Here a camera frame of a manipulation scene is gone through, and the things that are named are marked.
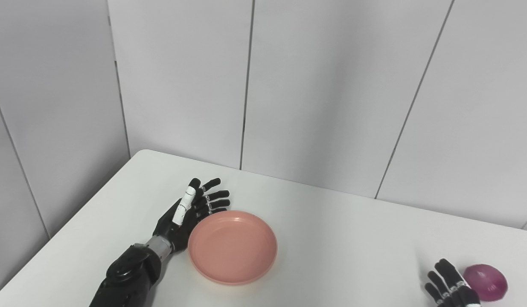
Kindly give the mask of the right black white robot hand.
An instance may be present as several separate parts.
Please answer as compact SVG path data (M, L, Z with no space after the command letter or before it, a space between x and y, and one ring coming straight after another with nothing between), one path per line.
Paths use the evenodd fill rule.
M479 295L448 260L441 258L427 273L425 291L437 307L480 307Z

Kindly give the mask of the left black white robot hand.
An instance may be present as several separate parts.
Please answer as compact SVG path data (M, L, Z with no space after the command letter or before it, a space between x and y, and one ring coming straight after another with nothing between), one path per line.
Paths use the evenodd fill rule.
M219 177L205 184L196 177L191 179L184 195L158 220L152 236L164 240L170 254L187 249L193 229L203 219L228 210L230 191L208 193L220 183Z

